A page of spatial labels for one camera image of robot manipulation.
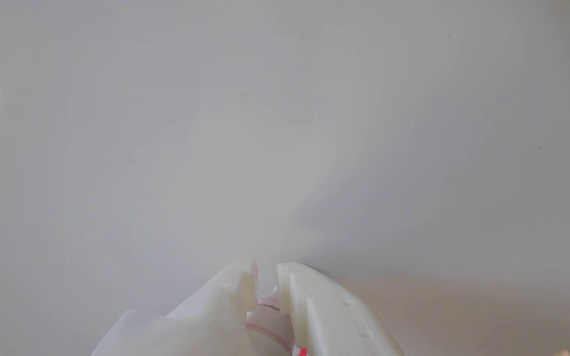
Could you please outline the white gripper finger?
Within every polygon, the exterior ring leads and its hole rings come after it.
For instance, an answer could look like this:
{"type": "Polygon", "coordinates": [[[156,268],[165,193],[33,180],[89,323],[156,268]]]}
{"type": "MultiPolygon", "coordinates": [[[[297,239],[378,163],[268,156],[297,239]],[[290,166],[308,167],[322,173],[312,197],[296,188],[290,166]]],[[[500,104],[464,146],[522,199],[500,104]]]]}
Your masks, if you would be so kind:
{"type": "Polygon", "coordinates": [[[183,328],[189,356],[255,354],[246,318],[256,306],[257,281],[256,262],[233,262],[167,314],[183,328]]]}
{"type": "Polygon", "coordinates": [[[277,265],[281,313],[310,356],[402,356],[367,304],[339,282],[297,262],[277,265]]]}

